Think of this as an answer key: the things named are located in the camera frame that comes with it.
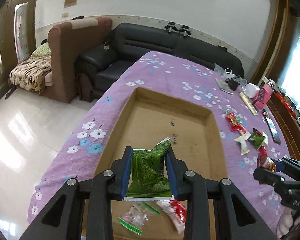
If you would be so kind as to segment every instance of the black leather sofa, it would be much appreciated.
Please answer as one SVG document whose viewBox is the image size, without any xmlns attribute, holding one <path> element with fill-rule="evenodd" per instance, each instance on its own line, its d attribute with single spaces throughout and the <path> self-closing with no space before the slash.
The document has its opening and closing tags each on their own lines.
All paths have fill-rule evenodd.
<svg viewBox="0 0 300 240">
<path fill-rule="evenodd" d="M 126 69 L 152 50 L 185 58 L 212 70 L 216 63 L 244 77 L 241 61 L 226 48 L 180 33 L 121 23 L 112 30 L 108 42 L 109 49 L 104 45 L 90 49 L 80 54 L 74 64 L 83 100 L 91 101 L 101 96 Z"/>
</svg>

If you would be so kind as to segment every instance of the plastic bag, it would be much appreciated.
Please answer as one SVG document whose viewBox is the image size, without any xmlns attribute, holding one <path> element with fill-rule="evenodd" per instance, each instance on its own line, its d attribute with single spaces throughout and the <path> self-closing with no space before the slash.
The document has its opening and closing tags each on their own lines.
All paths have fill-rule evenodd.
<svg viewBox="0 0 300 240">
<path fill-rule="evenodd" d="M 169 137 L 158 143 L 152 150 L 133 149 L 131 160 L 132 183 L 126 197 L 132 201 L 149 200 L 150 198 L 170 199 L 169 181 L 163 175 L 164 155 L 171 146 Z"/>
<path fill-rule="evenodd" d="M 156 204 L 171 218 L 178 234 L 181 234 L 186 225 L 186 208 L 178 200 L 158 200 Z"/>
<path fill-rule="evenodd" d="M 142 235 L 142 227 L 148 221 L 148 217 L 153 214 L 160 214 L 160 211 L 150 206 L 144 201 L 136 202 L 122 217 L 118 220 L 128 230 Z"/>
<path fill-rule="evenodd" d="M 223 69 L 218 64 L 214 64 L 214 72 L 218 73 L 220 76 L 224 78 L 233 78 L 235 74 L 232 74 L 232 70 L 230 68 Z"/>
</svg>

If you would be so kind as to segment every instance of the green pillow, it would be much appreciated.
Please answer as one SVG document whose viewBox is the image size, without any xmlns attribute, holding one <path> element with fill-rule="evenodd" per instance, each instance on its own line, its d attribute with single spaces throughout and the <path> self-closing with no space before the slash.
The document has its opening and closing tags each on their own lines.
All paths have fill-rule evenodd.
<svg viewBox="0 0 300 240">
<path fill-rule="evenodd" d="M 33 53 L 32 56 L 34 57 L 43 57 L 51 55 L 51 49 L 48 43 L 40 45 Z"/>
</svg>

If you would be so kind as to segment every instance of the human hand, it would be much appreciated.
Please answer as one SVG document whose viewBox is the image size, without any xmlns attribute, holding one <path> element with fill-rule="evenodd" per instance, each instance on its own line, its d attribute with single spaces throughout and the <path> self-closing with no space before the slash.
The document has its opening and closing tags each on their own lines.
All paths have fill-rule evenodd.
<svg viewBox="0 0 300 240">
<path fill-rule="evenodd" d="M 276 236 L 281 239 L 283 236 L 287 235 L 292 226 L 297 226 L 300 224 L 300 216 L 298 216 L 295 221 L 293 221 L 293 216 L 296 214 L 294 209 L 286 207 L 284 212 L 278 221 Z"/>
</svg>

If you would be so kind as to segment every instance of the white wall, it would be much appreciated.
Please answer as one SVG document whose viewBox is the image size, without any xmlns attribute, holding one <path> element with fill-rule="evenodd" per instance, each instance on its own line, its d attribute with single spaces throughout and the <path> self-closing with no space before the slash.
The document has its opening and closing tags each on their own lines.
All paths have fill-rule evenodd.
<svg viewBox="0 0 300 240">
<path fill-rule="evenodd" d="M 78 0 L 63 8 L 64 0 L 37 0 L 35 28 L 78 15 L 134 15 L 188 25 L 214 36 L 259 62 L 264 50 L 269 0 Z"/>
</svg>

